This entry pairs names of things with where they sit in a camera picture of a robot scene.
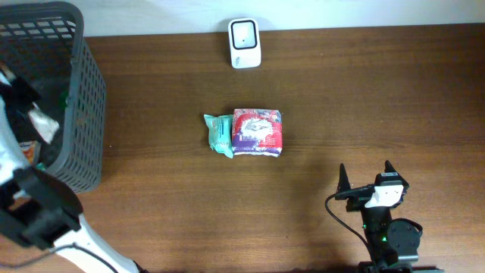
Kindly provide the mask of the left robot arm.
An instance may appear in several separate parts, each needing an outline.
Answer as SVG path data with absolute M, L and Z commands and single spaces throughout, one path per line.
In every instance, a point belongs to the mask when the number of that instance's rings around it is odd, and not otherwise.
M 34 246 L 43 257 L 58 255 L 84 272 L 141 272 L 88 224 L 76 194 L 56 177 L 32 165 L 24 155 L 8 112 L 27 118 L 50 143 L 58 122 L 36 104 L 39 94 L 6 64 L 1 65 L 1 233 L 22 247 Z

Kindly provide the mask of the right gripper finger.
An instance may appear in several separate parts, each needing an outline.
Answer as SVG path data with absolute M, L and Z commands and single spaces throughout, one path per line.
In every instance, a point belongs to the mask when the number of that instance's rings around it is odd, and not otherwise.
M 339 165 L 339 181 L 337 185 L 336 192 L 337 193 L 343 193 L 351 190 L 351 185 L 349 182 L 349 178 L 346 172 L 345 165 L 341 163 Z
M 392 166 L 389 160 L 386 160 L 384 165 L 385 165 L 384 172 L 386 174 L 397 174 L 396 169 Z

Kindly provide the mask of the green small tissue box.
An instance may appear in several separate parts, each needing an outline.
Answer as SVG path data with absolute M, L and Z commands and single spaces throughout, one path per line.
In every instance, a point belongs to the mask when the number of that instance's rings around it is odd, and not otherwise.
M 36 168 L 39 169 L 40 171 L 45 171 L 46 170 L 46 166 L 44 163 L 40 162 L 36 165 Z

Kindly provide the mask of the orange small tissue box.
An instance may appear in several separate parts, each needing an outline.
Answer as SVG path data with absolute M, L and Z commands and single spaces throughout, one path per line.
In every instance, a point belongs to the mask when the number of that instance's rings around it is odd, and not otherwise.
M 40 157 L 42 144 L 36 140 L 19 143 L 20 150 L 31 165 L 36 165 Z

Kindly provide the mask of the teal wet wipes pack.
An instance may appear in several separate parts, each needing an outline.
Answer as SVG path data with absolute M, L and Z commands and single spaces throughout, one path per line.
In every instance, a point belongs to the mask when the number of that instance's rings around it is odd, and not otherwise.
M 204 115 L 205 124 L 208 127 L 208 143 L 212 150 L 233 158 L 232 149 L 232 115 L 211 116 Z

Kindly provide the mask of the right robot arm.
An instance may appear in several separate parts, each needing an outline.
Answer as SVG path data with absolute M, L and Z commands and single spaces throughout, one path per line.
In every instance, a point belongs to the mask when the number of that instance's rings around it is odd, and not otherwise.
M 408 182 L 388 161 L 375 182 L 359 188 L 351 187 L 345 166 L 339 166 L 337 189 L 329 198 L 345 200 L 347 212 L 361 214 L 363 234 L 358 234 L 338 217 L 334 218 L 362 240 L 371 257 L 369 262 L 358 264 L 358 272 L 442 271 L 436 267 L 413 266 L 418 261 L 423 228 L 415 221 L 391 215 L 391 210 L 404 201 L 408 188 Z

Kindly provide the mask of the green lid jar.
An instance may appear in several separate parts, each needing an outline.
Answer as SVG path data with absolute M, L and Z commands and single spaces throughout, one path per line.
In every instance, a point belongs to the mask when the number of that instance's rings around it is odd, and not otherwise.
M 66 109 L 68 107 L 68 100 L 69 100 L 69 91 L 63 91 L 58 97 L 58 105 L 62 109 Z

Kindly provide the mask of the pink purple tissue pack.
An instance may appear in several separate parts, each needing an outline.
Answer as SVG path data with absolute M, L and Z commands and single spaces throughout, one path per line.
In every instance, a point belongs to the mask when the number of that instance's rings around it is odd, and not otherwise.
M 237 108 L 233 112 L 234 155 L 279 157 L 283 150 L 283 122 L 278 110 Z

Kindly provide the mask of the white tube with tan cap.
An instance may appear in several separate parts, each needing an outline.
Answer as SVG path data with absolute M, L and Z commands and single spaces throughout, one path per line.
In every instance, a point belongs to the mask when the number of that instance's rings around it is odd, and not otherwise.
M 60 128 L 59 123 L 44 113 L 35 102 L 32 103 L 32 108 L 27 112 L 27 115 L 43 141 L 51 144 Z

